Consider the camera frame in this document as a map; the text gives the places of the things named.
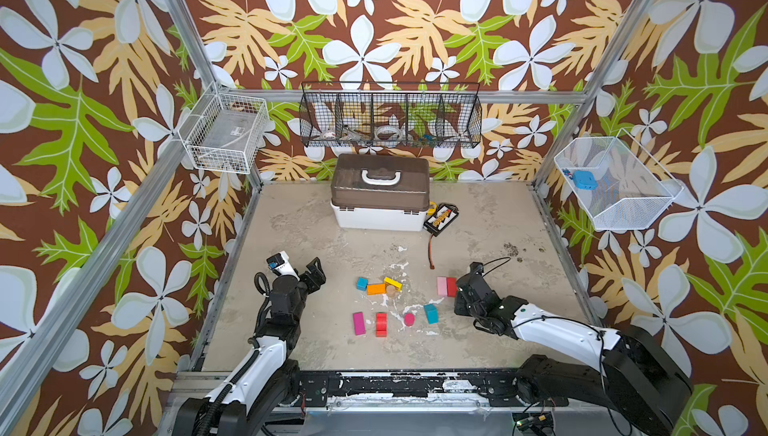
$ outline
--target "concrete floor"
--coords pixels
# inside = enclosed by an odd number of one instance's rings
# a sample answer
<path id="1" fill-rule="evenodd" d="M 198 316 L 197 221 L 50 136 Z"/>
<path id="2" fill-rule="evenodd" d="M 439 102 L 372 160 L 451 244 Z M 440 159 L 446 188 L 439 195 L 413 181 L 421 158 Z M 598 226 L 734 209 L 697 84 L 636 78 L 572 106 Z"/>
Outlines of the concrete floor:
<path id="1" fill-rule="evenodd" d="M 516 367 L 531 354 L 573 362 L 544 346 L 477 331 L 453 314 L 453 298 L 437 295 L 436 278 L 463 276 L 472 261 L 512 260 L 488 275 L 500 297 L 514 295 L 586 321 L 565 277 L 528 187 L 521 182 L 433 183 L 431 200 L 456 204 L 459 217 L 432 240 L 427 231 L 342 230 L 330 207 L 330 185 L 270 184 L 264 188 L 206 355 L 205 371 L 231 371 L 248 350 L 262 296 L 254 274 L 272 280 L 265 260 L 288 252 L 302 272 L 318 256 L 327 283 L 307 299 L 301 337 L 291 357 L 304 370 Z M 394 299 L 355 288 L 359 277 L 404 283 Z M 422 305 L 440 321 L 428 325 Z M 352 314 L 364 313 L 366 334 L 355 336 Z M 388 335 L 376 337 L 376 313 L 388 313 Z M 416 314 L 410 328 L 406 312 Z"/>

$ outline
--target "white toolbox base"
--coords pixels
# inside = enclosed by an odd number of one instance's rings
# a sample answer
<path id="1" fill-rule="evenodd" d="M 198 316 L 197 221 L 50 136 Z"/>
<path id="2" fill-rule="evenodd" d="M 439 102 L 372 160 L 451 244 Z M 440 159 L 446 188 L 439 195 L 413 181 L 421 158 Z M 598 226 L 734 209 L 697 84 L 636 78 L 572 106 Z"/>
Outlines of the white toolbox base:
<path id="1" fill-rule="evenodd" d="M 333 213 L 341 228 L 358 230 L 421 231 L 427 211 L 407 213 L 401 210 L 375 210 L 373 208 L 355 208 L 341 210 L 334 206 Z"/>

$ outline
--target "black wire basket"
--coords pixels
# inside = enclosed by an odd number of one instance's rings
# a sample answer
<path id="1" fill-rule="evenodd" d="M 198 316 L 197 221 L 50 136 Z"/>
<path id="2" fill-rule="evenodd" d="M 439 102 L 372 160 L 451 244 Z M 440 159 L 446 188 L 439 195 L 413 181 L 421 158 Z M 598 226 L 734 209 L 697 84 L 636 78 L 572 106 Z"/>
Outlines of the black wire basket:
<path id="1" fill-rule="evenodd" d="M 457 85 L 454 91 L 444 84 L 435 85 L 434 90 L 424 83 L 412 85 L 414 90 L 344 90 L 316 89 L 328 83 L 303 83 L 302 143 L 438 148 L 473 148 L 480 143 L 479 84 L 473 84 L 473 90 L 467 89 L 471 85 Z"/>

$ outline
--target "wire basket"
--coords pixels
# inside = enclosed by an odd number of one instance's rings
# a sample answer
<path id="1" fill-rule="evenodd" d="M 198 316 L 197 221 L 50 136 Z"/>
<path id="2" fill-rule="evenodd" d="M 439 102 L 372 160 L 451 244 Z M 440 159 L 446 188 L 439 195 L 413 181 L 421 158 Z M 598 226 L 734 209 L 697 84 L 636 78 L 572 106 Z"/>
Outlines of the wire basket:
<path id="1" fill-rule="evenodd" d="M 482 108 L 476 90 L 302 88 L 304 146 L 472 148 L 480 143 Z"/>
<path id="2" fill-rule="evenodd" d="M 620 137 L 628 137 L 629 147 Z M 638 148 L 643 161 L 635 155 Z M 625 131 L 619 136 L 575 138 L 555 158 L 565 181 L 587 211 L 596 231 L 646 230 L 683 191 L 684 186 Z M 580 189 L 571 177 L 575 171 L 592 173 L 597 187 Z"/>
<path id="3" fill-rule="evenodd" d="M 266 102 L 230 93 L 201 97 L 191 116 L 198 118 L 184 147 L 199 170 L 248 174 L 269 121 Z"/>

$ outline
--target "floral wallpaper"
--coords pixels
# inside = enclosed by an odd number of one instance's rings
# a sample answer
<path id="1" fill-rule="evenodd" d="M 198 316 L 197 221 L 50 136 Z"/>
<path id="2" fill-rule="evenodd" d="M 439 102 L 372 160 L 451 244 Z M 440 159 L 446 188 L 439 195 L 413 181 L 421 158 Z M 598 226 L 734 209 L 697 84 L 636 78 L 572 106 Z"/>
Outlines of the floral wallpaper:
<path id="1" fill-rule="evenodd" d="M 304 81 L 580 90 L 630 1 L 186 0 L 219 82 L 281 90 Z M 304 148 L 298 105 L 270 106 L 257 157 L 264 179 L 331 178 L 347 149 Z M 425 157 L 437 180 L 530 180 L 570 109 L 484 105 L 483 147 L 469 151 L 355 151 Z"/>
<path id="2" fill-rule="evenodd" d="M 656 0 L 581 122 L 685 185 L 649 229 L 596 232 L 556 171 L 539 188 L 596 313 L 691 376 L 675 436 L 768 431 L 766 2 Z"/>
<path id="3" fill-rule="evenodd" d="M 200 92 L 165 0 L 0 3 L 0 376 Z M 250 188 L 182 162 L 14 434 L 151 433 Z"/>

